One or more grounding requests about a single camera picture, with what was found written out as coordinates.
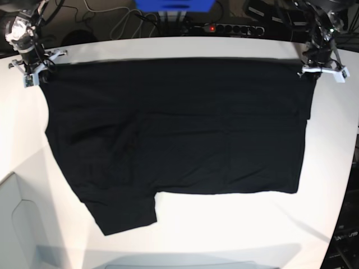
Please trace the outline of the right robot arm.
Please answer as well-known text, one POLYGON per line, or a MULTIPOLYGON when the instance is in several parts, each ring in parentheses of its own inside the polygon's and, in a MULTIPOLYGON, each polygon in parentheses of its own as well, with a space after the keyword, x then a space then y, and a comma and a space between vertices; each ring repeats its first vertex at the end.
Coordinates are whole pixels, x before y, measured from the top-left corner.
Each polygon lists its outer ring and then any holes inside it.
POLYGON ((26 83, 38 84, 43 77, 41 73, 54 72, 56 64, 53 61, 66 54, 61 50, 47 53, 41 37, 41 27, 48 25, 56 17, 63 4, 64 1, 60 1, 45 20, 43 15, 48 1, 1 1, 1 11, 17 13, 15 19, 7 23, 4 37, 13 50, 19 53, 21 60, 13 60, 8 67, 17 68, 26 83))

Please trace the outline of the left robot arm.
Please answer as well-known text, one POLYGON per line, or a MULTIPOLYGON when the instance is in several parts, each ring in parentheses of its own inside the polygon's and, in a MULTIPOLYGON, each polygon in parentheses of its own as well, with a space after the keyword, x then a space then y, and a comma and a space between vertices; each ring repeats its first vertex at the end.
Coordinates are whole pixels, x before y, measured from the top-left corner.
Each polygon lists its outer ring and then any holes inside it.
POLYGON ((355 1, 294 1, 307 20, 306 32, 310 40, 302 53, 303 66, 298 73, 302 77, 312 73, 319 78, 322 73, 331 74, 337 83, 344 83, 350 76, 342 63, 335 37, 343 31, 344 22, 339 13, 350 8, 355 1))

